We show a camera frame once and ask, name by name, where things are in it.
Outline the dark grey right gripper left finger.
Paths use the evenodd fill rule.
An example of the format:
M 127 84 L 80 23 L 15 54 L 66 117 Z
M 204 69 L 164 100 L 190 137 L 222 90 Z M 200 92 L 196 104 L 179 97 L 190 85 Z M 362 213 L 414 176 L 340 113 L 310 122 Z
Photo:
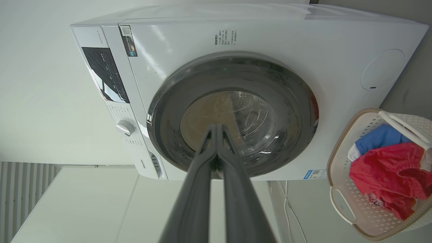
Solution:
M 216 157 L 217 126 L 210 125 L 191 162 L 160 243 L 207 243 L 211 164 Z

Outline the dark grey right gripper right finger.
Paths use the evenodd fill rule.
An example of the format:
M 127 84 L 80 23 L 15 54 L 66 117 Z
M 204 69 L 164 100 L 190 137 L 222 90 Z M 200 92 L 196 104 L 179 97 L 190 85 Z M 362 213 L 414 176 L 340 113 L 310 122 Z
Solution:
M 216 134 L 225 190 L 226 241 L 275 243 L 276 237 L 227 126 L 218 124 Z

